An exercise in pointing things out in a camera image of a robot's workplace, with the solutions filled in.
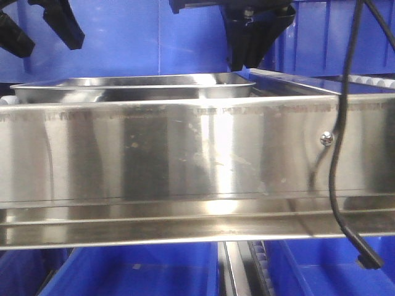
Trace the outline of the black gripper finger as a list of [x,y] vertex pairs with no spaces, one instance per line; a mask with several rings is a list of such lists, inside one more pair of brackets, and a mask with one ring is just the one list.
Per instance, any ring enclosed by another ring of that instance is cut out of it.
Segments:
[[1,11],[1,47],[19,57],[30,57],[35,43],[30,37],[3,11]]
[[43,19],[70,50],[81,49],[85,34],[70,3],[64,0],[29,0],[29,5],[43,8]]

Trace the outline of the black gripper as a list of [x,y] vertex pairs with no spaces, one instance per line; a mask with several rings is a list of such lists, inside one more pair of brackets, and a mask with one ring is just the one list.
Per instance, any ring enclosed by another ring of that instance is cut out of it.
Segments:
[[220,11],[230,70],[258,67],[296,16],[291,1],[224,1]]

